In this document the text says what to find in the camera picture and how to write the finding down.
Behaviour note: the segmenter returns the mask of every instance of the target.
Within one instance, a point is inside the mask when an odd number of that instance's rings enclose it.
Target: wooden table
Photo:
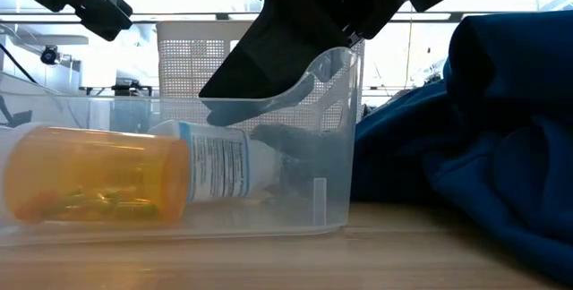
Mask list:
[[[330,235],[0,248],[0,288],[548,289],[464,218],[354,205]]]

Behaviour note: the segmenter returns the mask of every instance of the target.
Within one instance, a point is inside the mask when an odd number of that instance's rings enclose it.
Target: bottle label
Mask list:
[[[179,123],[190,152],[187,203],[249,193],[249,138],[239,129]]]

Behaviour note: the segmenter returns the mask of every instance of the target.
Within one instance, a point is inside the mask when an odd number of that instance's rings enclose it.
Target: clear plastic bin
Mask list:
[[[348,214],[359,75],[360,58],[349,49],[336,48],[319,56],[290,91],[267,100],[68,97],[0,77],[0,95],[12,114],[31,111],[32,122],[67,128],[145,133],[166,120],[207,124],[210,110],[204,102],[239,111],[261,104],[290,106],[233,125],[252,140],[288,155],[289,161],[274,168],[278,184],[260,198],[190,204],[181,219],[169,224],[24,224],[2,217],[0,245],[312,235],[336,230]],[[312,93],[300,101],[298,93],[308,85],[313,85]],[[84,174],[94,175],[90,170]]]

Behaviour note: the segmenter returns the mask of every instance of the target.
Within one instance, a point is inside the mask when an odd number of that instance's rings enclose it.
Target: white plastic bottle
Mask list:
[[[170,120],[150,134],[179,138],[189,148],[191,172],[187,203],[256,197],[278,183],[281,154],[246,132]]]

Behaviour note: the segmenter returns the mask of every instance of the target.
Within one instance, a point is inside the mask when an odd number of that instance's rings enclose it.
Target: blue jacket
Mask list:
[[[573,286],[573,12],[464,19],[443,81],[357,125],[352,197],[452,204]]]

